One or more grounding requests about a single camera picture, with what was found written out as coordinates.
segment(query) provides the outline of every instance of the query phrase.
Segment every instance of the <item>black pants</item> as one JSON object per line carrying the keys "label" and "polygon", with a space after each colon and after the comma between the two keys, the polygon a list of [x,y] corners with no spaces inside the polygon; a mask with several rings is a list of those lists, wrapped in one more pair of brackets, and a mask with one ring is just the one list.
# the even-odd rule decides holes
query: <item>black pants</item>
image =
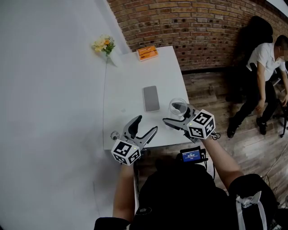
{"label": "black pants", "polygon": [[[243,80],[244,80],[244,90],[246,91],[247,101],[242,105],[241,109],[236,113],[233,118],[233,123],[235,125],[240,125],[242,121],[247,117],[260,101],[260,92],[257,82],[257,73],[254,71],[249,71],[247,68],[243,70]],[[265,83],[265,93],[266,93],[266,102],[268,106],[263,112],[261,122],[267,122],[270,117],[273,115],[277,108],[277,97],[273,87],[273,84],[270,81]]]}

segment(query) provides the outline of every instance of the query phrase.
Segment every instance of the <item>white strap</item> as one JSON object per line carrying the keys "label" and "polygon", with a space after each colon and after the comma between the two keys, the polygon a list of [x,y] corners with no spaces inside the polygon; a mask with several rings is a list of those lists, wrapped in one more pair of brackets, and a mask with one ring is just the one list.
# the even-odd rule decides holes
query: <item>white strap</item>
{"label": "white strap", "polygon": [[263,230],[267,230],[266,215],[265,215],[264,207],[260,201],[260,197],[261,197],[261,191],[257,192],[254,196],[249,196],[243,199],[237,195],[236,210],[237,210],[239,230],[246,230],[242,208],[248,208],[253,204],[258,205],[260,217],[262,220]]}

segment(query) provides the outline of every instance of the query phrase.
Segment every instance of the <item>brick wall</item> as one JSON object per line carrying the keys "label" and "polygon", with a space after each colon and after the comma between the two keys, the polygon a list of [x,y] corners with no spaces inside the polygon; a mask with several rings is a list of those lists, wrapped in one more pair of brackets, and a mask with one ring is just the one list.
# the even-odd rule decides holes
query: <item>brick wall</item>
{"label": "brick wall", "polygon": [[288,36],[288,19],[265,0],[107,0],[129,47],[174,47],[181,70],[231,66],[251,17]]}

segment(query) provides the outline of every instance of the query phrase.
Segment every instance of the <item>person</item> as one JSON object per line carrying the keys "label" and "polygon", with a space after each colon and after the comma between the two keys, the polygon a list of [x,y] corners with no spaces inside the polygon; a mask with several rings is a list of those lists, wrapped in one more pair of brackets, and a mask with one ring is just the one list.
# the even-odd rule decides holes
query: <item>person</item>
{"label": "person", "polygon": [[[98,218],[94,230],[244,229],[238,224],[238,216],[243,217],[247,230],[267,229],[277,210],[272,190],[260,176],[244,175],[217,141],[208,137],[202,142],[229,196],[215,186],[204,166],[174,160],[171,164],[160,164],[148,177],[140,190],[135,213],[133,166],[122,165],[113,215]],[[263,218],[258,205],[247,202],[259,192]]]}
{"label": "person", "polygon": [[[286,74],[285,60],[288,55],[288,38],[281,35],[275,43],[263,43],[257,46],[252,52],[250,59],[243,70],[243,79],[245,82],[244,89],[247,92],[247,101],[230,119],[227,129],[227,136],[232,138],[236,129],[256,108],[261,113],[264,103],[268,106],[263,112],[262,117],[257,118],[256,123],[260,128],[260,133],[266,135],[266,122],[270,119],[277,108],[277,98],[274,87],[269,81],[274,70],[279,67],[281,70],[282,80],[288,93],[288,78]],[[288,102],[288,94],[282,101],[283,106]]]}

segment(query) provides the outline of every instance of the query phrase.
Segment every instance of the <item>glass cup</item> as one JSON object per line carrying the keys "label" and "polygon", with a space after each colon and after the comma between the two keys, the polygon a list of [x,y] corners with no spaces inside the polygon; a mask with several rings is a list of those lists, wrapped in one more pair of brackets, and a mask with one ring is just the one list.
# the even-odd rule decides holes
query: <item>glass cup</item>
{"label": "glass cup", "polygon": [[175,119],[175,120],[182,120],[183,115],[187,111],[187,103],[182,98],[173,98],[169,103],[168,108],[168,118]]}

